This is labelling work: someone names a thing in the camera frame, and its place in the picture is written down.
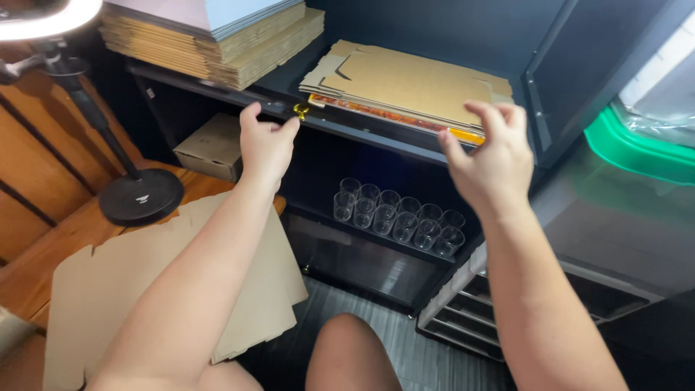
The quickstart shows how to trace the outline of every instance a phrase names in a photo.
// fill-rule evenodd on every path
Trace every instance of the glass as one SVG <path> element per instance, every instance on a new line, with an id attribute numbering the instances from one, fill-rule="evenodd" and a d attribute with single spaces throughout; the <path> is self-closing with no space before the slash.
<path id="1" fill-rule="evenodd" d="M 398 213 L 410 212 L 417 216 L 420 213 L 420 209 L 422 209 L 420 201 L 412 197 L 404 197 L 400 201 L 400 205 L 398 205 Z"/>
<path id="2" fill-rule="evenodd" d="M 434 220 L 437 223 L 441 220 L 441 208 L 435 204 L 424 204 L 422 210 L 420 210 L 420 220 Z"/>
<path id="3" fill-rule="evenodd" d="M 355 178 L 345 178 L 341 180 L 341 191 L 350 193 L 354 195 L 355 198 L 359 197 L 360 186 L 362 186 L 362 184 Z"/>
<path id="4" fill-rule="evenodd" d="M 370 200 L 374 202 L 379 201 L 379 195 L 382 193 L 381 190 L 379 190 L 376 185 L 367 183 L 363 184 L 362 187 L 359 188 L 359 197 L 360 198 L 369 198 Z"/>
<path id="5" fill-rule="evenodd" d="M 380 235 L 388 235 L 393 228 L 398 211 L 391 205 L 379 205 L 374 213 L 372 229 Z"/>
<path id="6" fill-rule="evenodd" d="M 372 223 L 377 205 L 369 198 L 360 198 L 354 206 L 352 223 L 358 228 L 367 228 Z"/>
<path id="7" fill-rule="evenodd" d="M 352 208 L 357 202 L 354 195 L 341 191 L 333 197 L 333 217 L 337 221 L 348 221 L 352 215 Z"/>
<path id="8" fill-rule="evenodd" d="M 446 227 L 442 230 L 439 240 L 434 244 L 434 252 L 442 257 L 450 257 L 456 253 L 466 238 L 458 228 Z"/>
<path id="9" fill-rule="evenodd" d="M 442 228 L 461 228 L 464 226 L 464 224 L 466 224 L 466 218 L 464 218 L 464 215 L 456 212 L 455 210 L 449 209 L 448 211 L 444 212 L 444 217 L 441 218 Z"/>
<path id="10" fill-rule="evenodd" d="M 420 226 L 418 226 L 418 231 L 415 233 L 413 243 L 417 248 L 429 250 L 439 238 L 439 235 L 441 235 L 439 223 L 434 220 L 425 219 L 420 221 Z"/>
<path id="11" fill-rule="evenodd" d="M 392 207 L 398 207 L 400 204 L 400 195 L 393 190 L 382 191 L 379 197 L 379 205 L 390 205 Z"/>
<path id="12" fill-rule="evenodd" d="M 417 229 L 418 217 L 410 212 L 403 212 L 395 218 L 393 238 L 397 242 L 408 243 Z"/>

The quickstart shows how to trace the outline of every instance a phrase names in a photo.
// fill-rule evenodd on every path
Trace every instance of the wooden wall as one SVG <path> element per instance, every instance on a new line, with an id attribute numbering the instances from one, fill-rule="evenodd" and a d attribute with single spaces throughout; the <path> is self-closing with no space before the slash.
<path id="1" fill-rule="evenodd" d="M 16 61 L 24 50 L 2 47 L 0 58 Z M 83 83 L 129 156 L 142 160 L 91 83 Z M 33 71 L 0 86 L 1 261 L 12 262 L 122 172 L 104 140 L 49 76 Z"/>

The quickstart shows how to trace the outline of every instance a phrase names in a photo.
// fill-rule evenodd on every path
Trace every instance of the black round base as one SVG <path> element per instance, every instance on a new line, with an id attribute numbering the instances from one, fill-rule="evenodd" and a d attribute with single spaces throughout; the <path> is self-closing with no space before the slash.
<path id="1" fill-rule="evenodd" d="M 160 168 L 141 170 L 141 180 L 128 175 L 111 182 L 99 194 L 106 219 L 124 227 L 152 224 L 176 210 L 183 199 L 179 178 Z"/>

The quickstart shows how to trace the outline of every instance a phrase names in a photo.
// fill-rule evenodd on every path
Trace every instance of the dark floor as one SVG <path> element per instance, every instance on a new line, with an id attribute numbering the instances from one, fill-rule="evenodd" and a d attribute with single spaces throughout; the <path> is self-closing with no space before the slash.
<path id="1" fill-rule="evenodd" d="M 265 388 L 303 390 L 313 343 L 321 326 L 341 312 L 366 320 L 379 335 L 404 391 L 513 390 L 506 368 L 416 333 L 415 321 L 311 278 L 309 299 L 295 305 L 297 325 L 238 358 Z"/>

